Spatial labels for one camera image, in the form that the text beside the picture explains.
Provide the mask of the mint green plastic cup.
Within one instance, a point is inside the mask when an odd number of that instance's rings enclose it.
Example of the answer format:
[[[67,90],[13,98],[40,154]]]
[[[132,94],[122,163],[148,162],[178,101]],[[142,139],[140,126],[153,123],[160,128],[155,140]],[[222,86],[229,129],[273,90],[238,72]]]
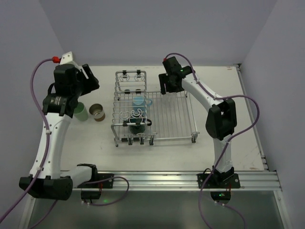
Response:
[[[85,105],[82,102],[78,102],[77,106],[74,109],[74,117],[81,122],[88,120],[88,112]]]

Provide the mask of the white and wood steel cup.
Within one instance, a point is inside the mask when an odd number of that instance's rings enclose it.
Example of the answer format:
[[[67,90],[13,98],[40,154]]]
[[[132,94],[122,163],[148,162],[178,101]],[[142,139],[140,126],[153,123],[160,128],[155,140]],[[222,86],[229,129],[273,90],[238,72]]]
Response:
[[[101,122],[105,119],[105,112],[101,104],[93,104],[89,108],[89,113],[96,122]]]

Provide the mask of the light blue ceramic mug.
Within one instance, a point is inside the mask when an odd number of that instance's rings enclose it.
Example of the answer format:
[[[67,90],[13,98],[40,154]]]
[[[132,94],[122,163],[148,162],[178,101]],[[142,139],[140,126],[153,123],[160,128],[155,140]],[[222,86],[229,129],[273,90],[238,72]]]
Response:
[[[147,107],[153,104],[152,99],[146,96],[135,96],[132,99],[133,114],[137,117],[147,116]]]

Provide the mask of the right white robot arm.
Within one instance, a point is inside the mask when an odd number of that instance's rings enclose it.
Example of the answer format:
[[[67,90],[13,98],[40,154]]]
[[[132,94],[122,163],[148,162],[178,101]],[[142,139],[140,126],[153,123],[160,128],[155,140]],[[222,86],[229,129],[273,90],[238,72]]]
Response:
[[[237,126],[233,99],[222,99],[202,83],[191,65],[182,67],[176,57],[165,57],[165,73],[159,75],[161,93],[190,93],[207,111],[205,128],[214,144],[214,164],[209,174],[202,173],[201,188],[221,188],[234,175],[229,138]]]

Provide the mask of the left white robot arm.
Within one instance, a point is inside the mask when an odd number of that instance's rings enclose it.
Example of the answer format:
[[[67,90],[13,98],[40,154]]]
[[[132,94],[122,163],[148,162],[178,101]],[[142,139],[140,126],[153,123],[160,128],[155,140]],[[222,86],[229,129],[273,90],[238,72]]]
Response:
[[[78,164],[61,172],[61,155],[65,135],[72,121],[78,99],[99,88],[99,81],[87,64],[78,69],[60,64],[53,72],[54,83],[42,103],[43,129],[38,153],[27,177],[19,186],[34,198],[67,200],[73,188],[97,177],[93,164]]]

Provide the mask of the clear plastic tumbler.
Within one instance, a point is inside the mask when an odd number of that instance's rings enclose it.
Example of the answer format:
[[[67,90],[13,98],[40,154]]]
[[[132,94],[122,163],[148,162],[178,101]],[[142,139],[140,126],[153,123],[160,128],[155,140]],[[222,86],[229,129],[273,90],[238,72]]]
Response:
[[[167,93],[163,96],[166,105],[172,105],[175,102],[176,93]]]

